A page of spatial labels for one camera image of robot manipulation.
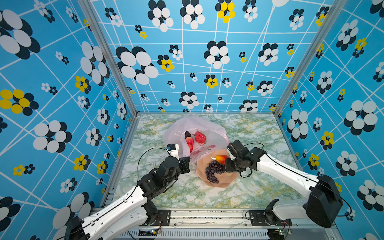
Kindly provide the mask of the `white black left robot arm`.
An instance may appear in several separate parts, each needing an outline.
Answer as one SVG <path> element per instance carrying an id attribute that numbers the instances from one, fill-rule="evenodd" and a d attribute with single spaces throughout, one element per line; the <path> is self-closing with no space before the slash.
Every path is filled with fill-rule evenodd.
<path id="1" fill-rule="evenodd" d="M 156 220 L 152 199 L 166 192 L 181 174 L 190 172 L 190 158 L 168 156 L 160 166 L 144 175 L 127 194 L 84 219 L 67 224 L 62 240 L 113 240 L 134 227 Z"/>

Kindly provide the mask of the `yellow red mango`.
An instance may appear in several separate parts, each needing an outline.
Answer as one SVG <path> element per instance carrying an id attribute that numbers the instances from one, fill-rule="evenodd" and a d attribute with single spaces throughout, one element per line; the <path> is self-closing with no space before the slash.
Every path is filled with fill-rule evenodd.
<path id="1" fill-rule="evenodd" d="M 220 163 L 220 164 L 225 164 L 226 160 L 229 159 L 230 157 L 227 155 L 216 155 L 215 160 Z"/>

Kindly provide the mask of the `pink translucent plastic bag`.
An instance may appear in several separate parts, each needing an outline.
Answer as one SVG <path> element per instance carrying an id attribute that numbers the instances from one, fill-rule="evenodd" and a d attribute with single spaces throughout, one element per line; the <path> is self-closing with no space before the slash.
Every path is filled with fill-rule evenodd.
<path id="1" fill-rule="evenodd" d="M 204 145 L 194 143 L 192 153 L 185 140 L 185 132 L 191 133 L 195 141 L 195 133 L 199 131 L 207 137 Z M 166 145 L 178 144 L 181 157 L 190 157 L 191 163 L 208 156 L 209 154 L 225 149 L 230 141 L 224 127 L 215 124 L 203 117 L 189 115 L 173 123 L 163 135 Z"/>

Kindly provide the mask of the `red bell pepper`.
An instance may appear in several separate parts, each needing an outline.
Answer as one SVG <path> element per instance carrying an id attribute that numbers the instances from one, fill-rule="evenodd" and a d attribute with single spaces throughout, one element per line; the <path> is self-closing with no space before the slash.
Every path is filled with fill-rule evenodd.
<path id="1" fill-rule="evenodd" d="M 203 133 L 196 131 L 195 142 L 197 142 L 199 145 L 204 145 L 206 141 L 207 141 L 207 137 Z"/>

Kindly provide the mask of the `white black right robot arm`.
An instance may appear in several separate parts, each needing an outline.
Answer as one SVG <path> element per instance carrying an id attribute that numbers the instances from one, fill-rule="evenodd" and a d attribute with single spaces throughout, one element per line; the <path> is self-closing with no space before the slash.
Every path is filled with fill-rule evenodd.
<path id="1" fill-rule="evenodd" d="M 264 211 L 266 222 L 275 226 L 289 219 L 311 220 L 323 228 L 330 228 L 338 217 L 344 201 L 334 180 L 326 175 L 315 176 L 295 169 L 254 147 L 249 150 L 236 140 L 227 146 L 225 160 L 228 173 L 242 173 L 246 169 L 270 175 L 288 185 L 302 198 L 289 201 L 272 200 Z"/>

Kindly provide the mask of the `dark brown mangosteen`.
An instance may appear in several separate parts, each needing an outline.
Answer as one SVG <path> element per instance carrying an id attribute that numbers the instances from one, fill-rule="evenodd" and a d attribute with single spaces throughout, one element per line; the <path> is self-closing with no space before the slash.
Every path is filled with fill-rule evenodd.
<path id="1" fill-rule="evenodd" d="M 186 131 L 186 132 L 185 132 L 185 139 L 187 139 L 187 138 L 191 138 L 191 137 L 192 137 L 191 133 L 188 132 L 188 131 Z"/>

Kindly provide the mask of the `dark purple grape bunch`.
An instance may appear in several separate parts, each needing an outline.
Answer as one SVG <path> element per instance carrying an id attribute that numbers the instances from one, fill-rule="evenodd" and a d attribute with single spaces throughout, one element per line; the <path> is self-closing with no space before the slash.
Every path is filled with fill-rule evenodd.
<path id="1" fill-rule="evenodd" d="M 205 170 L 207 180 L 212 184 L 219 184 L 220 181 L 216 175 L 221 175 L 224 172 L 225 165 L 218 163 L 216 160 L 211 161 Z"/>

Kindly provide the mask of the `pink red apple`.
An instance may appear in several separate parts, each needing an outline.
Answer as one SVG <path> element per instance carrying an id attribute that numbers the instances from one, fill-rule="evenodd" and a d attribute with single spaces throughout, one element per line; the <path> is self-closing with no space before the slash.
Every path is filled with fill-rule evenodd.
<path id="1" fill-rule="evenodd" d="M 186 140 L 188 146 L 193 146 L 195 143 L 195 141 L 192 137 L 186 137 L 185 140 Z"/>

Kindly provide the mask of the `red wrinkled apple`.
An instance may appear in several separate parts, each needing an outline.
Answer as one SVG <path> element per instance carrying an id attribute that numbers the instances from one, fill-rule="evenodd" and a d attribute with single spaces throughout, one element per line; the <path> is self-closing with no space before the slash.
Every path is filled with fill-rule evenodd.
<path id="1" fill-rule="evenodd" d="M 190 148 L 190 153 L 192 153 L 193 151 L 193 148 L 194 148 L 194 144 L 188 144 L 189 148 Z"/>

